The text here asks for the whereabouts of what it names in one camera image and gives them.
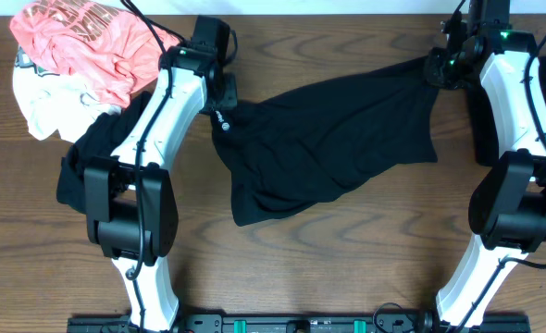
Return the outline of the black t-shirt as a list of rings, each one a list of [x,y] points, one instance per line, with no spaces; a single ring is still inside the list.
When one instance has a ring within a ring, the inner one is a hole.
[[[329,203],[396,165],[435,163],[438,89],[422,57],[325,80],[211,115],[239,227]]]

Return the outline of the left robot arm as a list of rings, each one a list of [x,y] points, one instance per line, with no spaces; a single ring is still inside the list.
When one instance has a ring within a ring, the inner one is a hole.
[[[224,72],[235,32],[219,18],[200,16],[192,38],[159,59],[155,91],[132,131],[107,157],[84,171],[87,233],[125,284],[131,312],[118,318],[71,319],[70,332],[170,332],[179,300],[168,253],[179,214],[169,171],[199,114],[237,104],[235,77]]]

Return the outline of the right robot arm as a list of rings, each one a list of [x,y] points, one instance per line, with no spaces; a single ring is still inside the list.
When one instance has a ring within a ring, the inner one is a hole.
[[[418,317],[417,332],[527,332],[524,314],[487,307],[510,272],[546,242],[546,103],[540,87],[542,42],[510,24],[506,1],[464,1],[442,24],[443,48],[430,51],[426,81],[479,92],[497,159],[468,206],[465,254]]]

